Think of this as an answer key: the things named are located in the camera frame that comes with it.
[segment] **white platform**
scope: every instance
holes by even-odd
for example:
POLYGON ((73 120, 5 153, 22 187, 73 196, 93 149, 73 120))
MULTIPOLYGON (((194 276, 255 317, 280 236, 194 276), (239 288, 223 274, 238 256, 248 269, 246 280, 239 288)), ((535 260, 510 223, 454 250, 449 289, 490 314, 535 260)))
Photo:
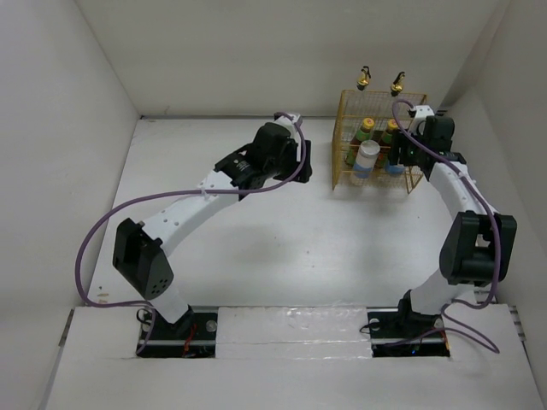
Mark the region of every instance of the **white platform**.
POLYGON ((215 359, 134 357, 134 308, 76 310, 48 410, 496 409, 543 406, 506 306, 468 318, 500 355, 448 335, 451 358, 372 359, 361 307, 223 308, 215 359))
MULTIPOLYGON (((195 187, 218 160, 252 141, 265 121, 141 120, 115 203, 195 187)), ((304 119, 314 169, 308 184, 245 198, 174 252, 176 284, 191 305, 391 306, 436 270, 451 225, 438 193, 427 182, 410 196, 340 185, 332 192, 333 124, 304 119)), ((145 219, 172 200, 134 206, 111 220, 91 299, 138 297, 112 267, 115 228, 126 217, 145 219)))

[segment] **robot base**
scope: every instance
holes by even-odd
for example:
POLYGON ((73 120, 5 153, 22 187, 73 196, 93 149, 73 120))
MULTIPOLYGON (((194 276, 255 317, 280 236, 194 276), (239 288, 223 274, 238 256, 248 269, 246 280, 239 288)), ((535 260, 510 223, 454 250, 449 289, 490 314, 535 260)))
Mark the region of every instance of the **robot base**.
POLYGON ((405 344, 391 346, 401 340, 419 336, 432 329, 428 323, 413 323, 400 326, 400 313, 397 307, 371 307, 368 309, 368 329, 372 344, 373 357, 411 357, 411 356, 445 356, 450 357, 448 343, 442 333, 417 339, 405 344))
MULTIPOLYGON (((146 313, 142 317, 143 320, 139 321, 141 323, 150 321, 150 316, 149 313, 146 313)), ((217 319, 218 313, 216 311, 194 311, 189 329, 182 336, 178 336, 162 325, 162 318, 158 315, 157 325, 152 329, 150 340, 146 343, 143 351, 138 353, 138 357, 181 359, 215 357, 217 319)), ((142 345, 148 330, 148 325, 143 323, 137 349, 142 345)))

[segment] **cable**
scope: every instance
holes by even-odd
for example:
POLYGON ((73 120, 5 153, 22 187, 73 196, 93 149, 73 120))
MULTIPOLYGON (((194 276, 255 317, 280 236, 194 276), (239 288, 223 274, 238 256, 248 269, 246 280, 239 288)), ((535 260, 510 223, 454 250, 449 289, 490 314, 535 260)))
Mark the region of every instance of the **cable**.
POLYGON ((140 308, 138 311, 137 311, 137 314, 135 315, 137 317, 137 320, 143 324, 143 325, 147 325, 147 326, 150 326, 150 322, 147 320, 149 317, 152 316, 152 313, 150 312, 150 310, 147 310, 146 308, 142 307, 140 308), (141 318, 140 316, 140 313, 141 312, 144 312, 144 315, 143 317, 141 318))
MULTIPOLYGON (((414 108, 414 104, 411 103, 408 100, 397 99, 395 102, 393 102, 393 105, 391 106, 391 112, 393 113, 393 119, 395 120, 395 122, 397 123, 397 125, 399 127, 399 131, 412 144, 414 144, 416 147, 423 150, 424 152, 426 152, 427 154, 429 154, 430 156, 435 158, 437 161, 442 162, 443 164, 445 164, 456 175, 460 175, 461 171, 460 171, 460 169, 458 169, 458 167, 456 167, 452 162, 448 161, 443 156, 439 155, 435 151, 427 148, 427 146, 425 146, 424 144, 417 141, 414 137, 412 137, 410 132, 408 132, 404 128, 403 124, 401 124, 401 121, 397 117, 397 105, 399 103, 403 103, 403 104, 408 105, 411 108, 414 108)), ((471 193, 471 195, 473 195, 477 199, 477 201, 480 203, 480 205, 485 209, 486 215, 488 215, 488 220, 491 223, 491 229, 492 229, 492 233, 493 233, 493 237, 494 237, 494 274, 492 275, 490 291, 488 292, 488 296, 486 297, 484 302, 482 302, 478 305, 474 305, 474 304, 469 303, 467 301, 464 301, 462 299, 454 299, 452 301, 452 303, 460 303, 464 306, 467 306, 468 308, 472 308, 472 309, 475 309, 475 310, 480 310, 480 309, 486 308, 492 302, 492 300, 494 299, 494 296, 496 295, 497 285, 499 284, 500 267, 501 267, 501 262, 502 262, 502 245, 501 245, 502 241, 501 241, 501 238, 500 238, 499 229, 497 228, 496 219, 494 218, 494 214, 492 213, 488 203, 485 201, 485 199, 482 197, 482 195, 473 187, 473 183, 468 179, 467 176, 462 176, 462 182, 466 186, 466 188, 468 189, 469 193, 471 193)), ((493 352, 495 354, 499 354, 499 348, 485 334, 481 333, 480 331, 477 331, 473 327, 471 327, 469 325, 466 325, 466 324, 462 323, 461 321, 456 320, 456 319, 450 317, 448 314, 446 314, 446 309, 448 308, 449 305, 450 304, 446 304, 441 308, 441 315, 444 316, 446 319, 451 320, 452 322, 456 323, 457 325, 460 325, 461 327, 464 327, 465 329, 468 329, 469 331, 472 331, 473 333, 475 333, 476 335, 481 337, 483 340, 485 340, 489 345, 486 344, 486 343, 481 342, 476 337, 474 337, 472 335, 469 335, 468 333, 466 333, 464 331, 461 331, 459 329, 454 329, 454 328, 451 328, 451 327, 440 327, 440 328, 436 328, 436 329, 431 329, 430 331, 426 331, 425 333, 423 333, 423 334, 421 334, 417 337, 413 337, 411 339, 405 339, 405 340, 402 340, 402 341, 396 342, 396 343, 389 343, 389 345, 390 346, 399 346, 401 344, 413 342, 414 340, 418 340, 420 338, 423 338, 425 336, 429 336, 429 335, 431 335, 433 333, 436 333, 436 332, 439 332, 439 331, 453 331, 455 333, 458 333, 462 336, 465 336, 465 337, 473 340, 474 342, 480 344, 481 346, 483 346, 484 348, 490 350, 491 352, 493 352)))
POLYGON ((188 354, 188 350, 190 350, 190 342, 192 341, 192 339, 196 335, 196 330, 197 330, 197 325, 194 323, 191 326, 190 336, 188 336, 188 338, 185 341, 185 346, 184 346, 182 357, 186 357, 186 355, 188 354))
POLYGON ((84 237, 84 240, 82 241, 82 244, 79 246, 78 254, 76 255, 76 261, 74 263, 74 281, 76 283, 76 290, 78 291, 78 295, 80 299, 84 302, 84 304, 94 307, 94 308, 117 308, 117 307, 142 307, 142 308, 148 308, 150 309, 150 312, 152 313, 152 318, 150 320, 150 328, 148 332, 146 333, 146 336, 144 337, 143 344, 140 346, 140 348, 137 349, 137 354, 141 353, 144 348, 146 347, 146 343, 150 340, 150 335, 152 334, 152 329, 154 328, 154 324, 156 322, 156 310, 152 307, 151 303, 148 301, 127 301, 127 302, 116 302, 116 303, 96 303, 92 301, 84 290, 84 285, 82 284, 82 273, 81 273, 81 266, 82 266, 82 260, 84 258, 85 249, 89 245, 89 242, 93 238, 93 236, 97 233, 99 228, 108 221, 113 215, 120 212, 122 209, 125 209, 131 205, 134 205, 136 203, 140 202, 147 202, 152 201, 154 199, 160 199, 160 198, 166 198, 169 196, 184 196, 184 195, 202 195, 203 193, 207 194, 230 194, 230 195, 250 195, 250 194, 260 194, 263 192, 270 192, 272 190, 277 190, 278 188, 281 188, 283 185, 288 184, 291 182, 302 170, 304 166, 304 161, 306 159, 306 155, 308 154, 306 152, 306 141, 304 138, 304 134, 302 132, 302 128, 300 125, 302 124, 302 118, 299 121, 293 122, 293 117, 287 113, 284 112, 278 112, 275 113, 274 116, 277 117, 286 117, 288 118, 291 123, 294 125, 295 129, 297 130, 297 133, 300 137, 300 146, 301 146, 301 155, 300 155, 300 163, 298 164, 297 169, 292 173, 289 178, 284 179, 283 181, 274 184, 269 187, 254 189, 254 190, 172 190, 169 192, 162 192, 159 194, 154 195, 148 195, 148 196, 141 196, 138 198, 133 198, 130 201, 123 202, 120 205, 110 209, 105 215, 103 215, 96 223, 91 227, 91 229, 87 232, 87 234, 84 237))

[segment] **white robotic arm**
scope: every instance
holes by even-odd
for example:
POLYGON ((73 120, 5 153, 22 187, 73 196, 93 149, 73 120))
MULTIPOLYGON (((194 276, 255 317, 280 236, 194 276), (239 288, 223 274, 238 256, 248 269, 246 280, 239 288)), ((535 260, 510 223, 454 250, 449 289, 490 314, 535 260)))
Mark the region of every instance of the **white robotic arm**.
MULTIPOLYGON (((471 185, 481 199, 484 197, 469 177, 463 157, 450 151, 454 121, 434 115, 428 106, 416 106, 410 112, 414 119, 408 132, 421 147, 433 151, 435 156, 398 133, 392 141, 389 161, 392 165, 419 167, 442 197, 454 222, 441 249, 436 272, 424 284, 406 292, 397 309, 369 311, 369 325, 365 327, 370 328, 373 339, 404 340, 430 331, 445 305, 476 286, 490 284, 496 270, 491 220, 483 204, 466 184, 471 185), (452 167, 436 157, 443 157, 452 167), (374 327, 371 327, 372 319, 376 323, 374 327)), ((499 214, 487 201, 485 205, 493 214, 500 233, 501 281, 507 273, 516 221, 510 215, 499 214)))
MULTIPOLYGON (((253 141, 215 165, 197 186, 202 193, 186 196, 148 219, 124 220, 118 226, 113 264, 137 292, 156 309, 159 320, 183 335, 192 323, 191 307, 179 294, 168 257, 203 222, 263 187, 269 178, 287 179, 300 165, 300 138, 293 123, 299 116, 284 116, 262 126, 253 141)), ((311 176, 310 147, 294 181, 311 176)))

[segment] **yellow bottle cap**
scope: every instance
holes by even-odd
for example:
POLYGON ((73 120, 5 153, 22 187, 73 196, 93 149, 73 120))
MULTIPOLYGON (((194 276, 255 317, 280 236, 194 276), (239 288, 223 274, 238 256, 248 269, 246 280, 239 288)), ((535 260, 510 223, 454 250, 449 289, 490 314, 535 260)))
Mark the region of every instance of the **yellow bottle cap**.
POLYGON ((362 121, 362 125, 361 125, 363 128, 368 128, 368 129, 371 129, 374 127, 374 120, 372 118, 365 118, 363 121, 362 121))
POLYGON ((391 134, 392 132, 394 132, 396 129, 398 128, 398 125, 397 123, 395 122, 395 120, 389 120, 387 121, 387 131, 391 134))

